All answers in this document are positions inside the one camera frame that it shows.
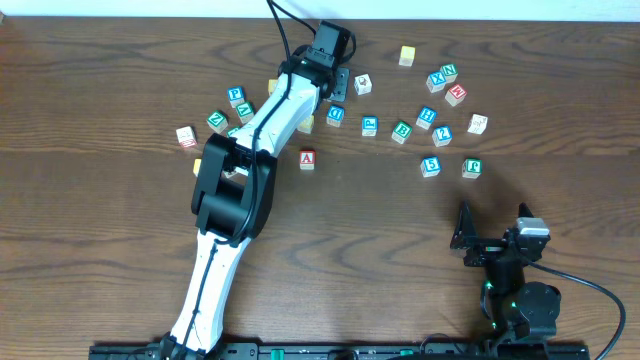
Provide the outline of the red A block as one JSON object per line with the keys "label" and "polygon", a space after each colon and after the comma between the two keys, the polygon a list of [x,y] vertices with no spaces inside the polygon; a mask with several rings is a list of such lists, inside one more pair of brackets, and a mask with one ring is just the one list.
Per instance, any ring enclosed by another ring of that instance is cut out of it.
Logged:
{"label": "red A block", "polygon": [[301,170],[314,170],[316,164],[316,152],[303,150],[299,153],[299,166]]}

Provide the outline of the blue 2 block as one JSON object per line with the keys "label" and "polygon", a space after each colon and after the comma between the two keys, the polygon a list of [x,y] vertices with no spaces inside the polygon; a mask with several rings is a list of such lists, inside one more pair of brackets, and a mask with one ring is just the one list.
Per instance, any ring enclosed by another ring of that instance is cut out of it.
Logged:
{"label": "blue 2 block", "polygon": [[453,139],[453,133],[449,126],[436,127],[432,132],[432,139],[436,147],[448,145]]}

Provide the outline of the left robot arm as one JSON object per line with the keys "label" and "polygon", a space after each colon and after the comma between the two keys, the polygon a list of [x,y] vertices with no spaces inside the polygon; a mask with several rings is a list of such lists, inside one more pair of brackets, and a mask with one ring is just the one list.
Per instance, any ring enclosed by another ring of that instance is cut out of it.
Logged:
{"label": "left robot arm", "polygon": [[214,134],[205,143],[191,201],[195,266],[160,358],[203,359],[218,346],[240,258],[271,211],[277,157],[299,124],[347,80],[343,66],[355,51],[352,32],[321,22],[313,42],[281,63],[276,88],[257,114],[232,136]]}

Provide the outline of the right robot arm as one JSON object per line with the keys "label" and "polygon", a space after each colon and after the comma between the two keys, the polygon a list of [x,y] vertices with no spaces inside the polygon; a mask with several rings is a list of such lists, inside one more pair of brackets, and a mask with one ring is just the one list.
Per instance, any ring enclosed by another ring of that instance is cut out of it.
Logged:
{"label": "right robot arm", "polygon": [[500,238],[478,235],[469,205],[460,205],[450,248],[465,252],[466,267],[484,269],[481,310],[493,327],[492,334],[468,345],[468,354],[549,357],[547,339],[557,333],[561,294],[554,286],[526,281],[524,268],[541,259],[550,240],[548,226],[524,203],[519,205],[516,224]]}

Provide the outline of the blue D block lower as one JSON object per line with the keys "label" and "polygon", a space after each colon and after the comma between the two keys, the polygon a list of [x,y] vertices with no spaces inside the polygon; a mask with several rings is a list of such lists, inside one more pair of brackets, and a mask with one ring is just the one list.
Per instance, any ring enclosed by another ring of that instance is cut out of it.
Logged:
{"label": "blue D block lower", "polygon": [[345,110],[337,105],[331,105],[327,111],[327,124],[333,127],[340,127],[345,116]]}

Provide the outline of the white picture block centre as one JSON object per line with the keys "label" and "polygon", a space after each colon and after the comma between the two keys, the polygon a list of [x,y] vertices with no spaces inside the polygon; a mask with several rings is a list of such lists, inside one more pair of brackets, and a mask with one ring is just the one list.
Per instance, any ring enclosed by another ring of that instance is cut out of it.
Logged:
{"label": "white picture block centre", "polygon": [[368,74],[359,75],[354,78],[354,88],[358,96],[370,93],[372,87],[371,78]]}

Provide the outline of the blue P block centre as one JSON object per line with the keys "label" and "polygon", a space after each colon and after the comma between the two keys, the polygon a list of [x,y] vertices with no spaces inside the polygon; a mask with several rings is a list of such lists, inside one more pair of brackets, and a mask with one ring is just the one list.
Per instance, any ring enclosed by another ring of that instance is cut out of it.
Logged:
{"label": "blue P block centre", "polygon": [[362,118],[362,136],[374,137],[378,132],[379,121],[375,116],[364,116]]}

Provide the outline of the blue p block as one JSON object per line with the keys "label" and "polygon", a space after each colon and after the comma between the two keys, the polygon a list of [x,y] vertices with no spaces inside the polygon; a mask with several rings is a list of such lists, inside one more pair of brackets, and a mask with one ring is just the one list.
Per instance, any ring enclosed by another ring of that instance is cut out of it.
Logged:
{"label": "blue p block", "polygon": [[245,92],[241,86],[234,86],[227,89],[227,96],[232,108],[246,101]]}
{"label": "blue p block", "polygon": [[375,116],[364,116],[362,118],[362,136],[374,137],[378,132],[379,121]]}

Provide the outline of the yellow S block centre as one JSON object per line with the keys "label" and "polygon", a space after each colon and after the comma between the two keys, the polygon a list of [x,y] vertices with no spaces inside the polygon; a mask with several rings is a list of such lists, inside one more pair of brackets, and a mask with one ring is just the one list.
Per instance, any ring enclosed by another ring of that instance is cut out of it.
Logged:
{"label": "yellow S block centre", "polygon": [[305,134],[311,134],[314,126],[314,116],[310,115],[308,118],[303,120],[297,127],[299,132]]}

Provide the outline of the yellow O block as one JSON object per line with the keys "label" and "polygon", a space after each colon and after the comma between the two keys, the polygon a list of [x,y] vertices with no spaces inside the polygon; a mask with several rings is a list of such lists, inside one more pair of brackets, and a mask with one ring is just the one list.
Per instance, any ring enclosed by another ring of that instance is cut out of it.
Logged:
{"label": "yellow O block", "polygon": [[268,95],[271,96],[277,88],[278,80],[270,79],[268,81]]}

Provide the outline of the green J block right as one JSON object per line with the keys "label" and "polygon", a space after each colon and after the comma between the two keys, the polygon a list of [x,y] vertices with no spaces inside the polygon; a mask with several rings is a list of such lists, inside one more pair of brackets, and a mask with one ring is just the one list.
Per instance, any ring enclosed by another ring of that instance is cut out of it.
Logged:
{"label": "green J block right", "polygon": [[483,172],[483,163],[480,159],[467,158],[462,165],[462,177],[477,179]]}

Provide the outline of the green B block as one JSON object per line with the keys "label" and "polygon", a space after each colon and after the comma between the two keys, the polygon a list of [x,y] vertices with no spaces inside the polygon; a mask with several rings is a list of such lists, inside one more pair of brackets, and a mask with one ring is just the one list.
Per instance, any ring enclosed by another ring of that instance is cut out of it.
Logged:
{"label": "green B block", "polygon": [[405,144],[409,139],[413,128],[404,121],[399,121],[393,128],[391,139],[399,144]]}

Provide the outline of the blue 5 block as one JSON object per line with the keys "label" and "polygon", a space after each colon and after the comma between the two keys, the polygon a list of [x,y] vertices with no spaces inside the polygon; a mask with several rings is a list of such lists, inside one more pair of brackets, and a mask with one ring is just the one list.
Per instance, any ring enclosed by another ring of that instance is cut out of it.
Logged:
{"label": "blue 5 block", "polygon": [[421,174],[424,178],[437,176],[441,171],[441,164],[437,156],[424,158],[420,163]]}

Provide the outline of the yellow block top right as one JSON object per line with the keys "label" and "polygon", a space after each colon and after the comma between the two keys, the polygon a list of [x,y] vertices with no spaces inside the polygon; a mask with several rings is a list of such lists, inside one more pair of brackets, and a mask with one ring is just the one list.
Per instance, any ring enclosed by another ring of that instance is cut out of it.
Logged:
{"label": "yellow block top right", "polygon": [[415,60],[416,49],[411,46],[403,45],[401,47],[398,64],[404,67],[411,67]]}

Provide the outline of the green V block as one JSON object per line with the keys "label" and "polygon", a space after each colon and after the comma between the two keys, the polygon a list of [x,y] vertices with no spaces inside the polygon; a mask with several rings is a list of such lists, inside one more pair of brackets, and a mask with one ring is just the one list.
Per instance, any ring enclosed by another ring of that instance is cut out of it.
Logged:
{"label": "green V block", "polygon": [[238,104],[235,110],[242,124],[246,124],[255,116],[253,106],[248,101]]}

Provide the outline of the blue P block left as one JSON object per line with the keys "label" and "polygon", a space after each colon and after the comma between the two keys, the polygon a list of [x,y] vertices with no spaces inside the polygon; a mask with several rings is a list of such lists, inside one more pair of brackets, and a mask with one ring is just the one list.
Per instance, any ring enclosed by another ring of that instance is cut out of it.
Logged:
{"label": "blue P block left", "polygon": [[234,86],[227,89],[227,96],[232,108],[246,101],[245,92],[241,86]]}

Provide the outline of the blue H block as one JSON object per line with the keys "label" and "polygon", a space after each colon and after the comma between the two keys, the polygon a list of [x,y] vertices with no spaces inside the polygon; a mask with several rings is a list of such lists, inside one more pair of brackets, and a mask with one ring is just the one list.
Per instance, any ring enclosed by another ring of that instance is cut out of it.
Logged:
{"label": "blue H block", "polygon": [[429,107],[423,107],[416,118],[416,125],[422,129],[428,130],[434,123],[437,112]]}

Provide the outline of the blue X block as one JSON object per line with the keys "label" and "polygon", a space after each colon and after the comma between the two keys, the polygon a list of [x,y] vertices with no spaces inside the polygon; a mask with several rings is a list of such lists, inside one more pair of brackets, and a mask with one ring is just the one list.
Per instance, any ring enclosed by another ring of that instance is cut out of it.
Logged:
{"label": "blue X block", "polygon": [[436,71],[429,74],[426,80],[426,87],[431,93],[443,90],[446,84],[446,77],[441,71]]}

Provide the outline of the white picture block right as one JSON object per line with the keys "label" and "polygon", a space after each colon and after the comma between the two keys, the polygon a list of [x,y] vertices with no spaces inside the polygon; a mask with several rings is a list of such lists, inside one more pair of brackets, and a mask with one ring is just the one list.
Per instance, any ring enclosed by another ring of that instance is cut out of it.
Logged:
{"label": "white picture block right", "polygon": [[481,114],[473,114],[467,131],[472,134],[481,135],[487,128],[488,117]]}

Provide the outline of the green R block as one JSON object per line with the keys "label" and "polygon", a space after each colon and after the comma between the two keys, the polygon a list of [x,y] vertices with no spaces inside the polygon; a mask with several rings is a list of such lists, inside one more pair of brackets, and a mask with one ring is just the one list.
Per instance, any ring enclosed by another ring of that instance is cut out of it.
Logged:
{"label": "green R block", "polygon": [[241,127],[234,127],[228,130],[227,137],[233,137],[236,132],[241,130]]}

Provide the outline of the green N block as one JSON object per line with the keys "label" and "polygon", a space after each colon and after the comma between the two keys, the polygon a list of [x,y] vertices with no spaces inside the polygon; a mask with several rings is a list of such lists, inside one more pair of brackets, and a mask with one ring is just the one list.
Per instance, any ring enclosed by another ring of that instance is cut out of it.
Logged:
{"label": "green N block", "polygon": [[453,83],[459,72],[455,64],[445,64],[440,67],[440,72],[444,75],[447,83]]}

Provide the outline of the green Z block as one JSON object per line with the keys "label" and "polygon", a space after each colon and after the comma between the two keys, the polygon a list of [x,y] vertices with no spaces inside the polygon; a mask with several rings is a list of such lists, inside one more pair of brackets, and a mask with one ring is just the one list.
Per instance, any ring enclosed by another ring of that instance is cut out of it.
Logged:
{"label": "green Z block", "polygon": [[227,116],[219,111],[214,111],[207,119],[207,125],[218,134],[222,134],[228,127],[229,122]]}

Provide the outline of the red M block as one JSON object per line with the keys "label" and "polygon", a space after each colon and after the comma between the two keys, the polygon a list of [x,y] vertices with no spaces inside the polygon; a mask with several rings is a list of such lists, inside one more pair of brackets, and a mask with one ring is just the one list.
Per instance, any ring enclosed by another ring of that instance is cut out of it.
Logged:
{"label": "red M block", "polygon": [[460,85],[455,84],[451,88],[449,88],[445,94],[445,100],[452,106],[456,107],[460,104],[467,96],[468,92],[466,89]]}

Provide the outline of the white picture block red edge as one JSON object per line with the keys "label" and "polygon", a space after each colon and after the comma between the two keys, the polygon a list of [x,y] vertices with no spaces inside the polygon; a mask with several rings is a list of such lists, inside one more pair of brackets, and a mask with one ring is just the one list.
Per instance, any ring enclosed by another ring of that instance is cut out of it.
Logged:
{"label": "white picture block red edge", "polygon": [[195,132],[191,126],[185,126],[176,130],[177,141],[182,148],[191,148],[198,145]]}

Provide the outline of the yellow C block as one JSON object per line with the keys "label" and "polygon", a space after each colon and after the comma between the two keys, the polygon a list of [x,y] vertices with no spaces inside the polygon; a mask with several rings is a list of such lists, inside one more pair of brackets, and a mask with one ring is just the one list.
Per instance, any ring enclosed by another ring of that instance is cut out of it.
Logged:
{"label": "yellow C block", "polygon": [[198,177],[198,175],[199,175],[200,167],[201,167],[201,159],[200,158],[196,158],[194,160],[194,164],[193,164],[193,174],[196,177]]}

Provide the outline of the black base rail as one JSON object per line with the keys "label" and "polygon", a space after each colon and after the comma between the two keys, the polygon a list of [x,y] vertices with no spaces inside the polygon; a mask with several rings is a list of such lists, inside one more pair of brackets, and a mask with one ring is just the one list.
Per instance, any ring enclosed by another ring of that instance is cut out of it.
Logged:
{"label": "black base rail", "polygon": [[504,345],[496,354],[469,352],[464,344],[431,342],[412,345],[287,345],[226,343],[205,356],[214,360],[384,360],[384,359],[587,359],[584,345]]}

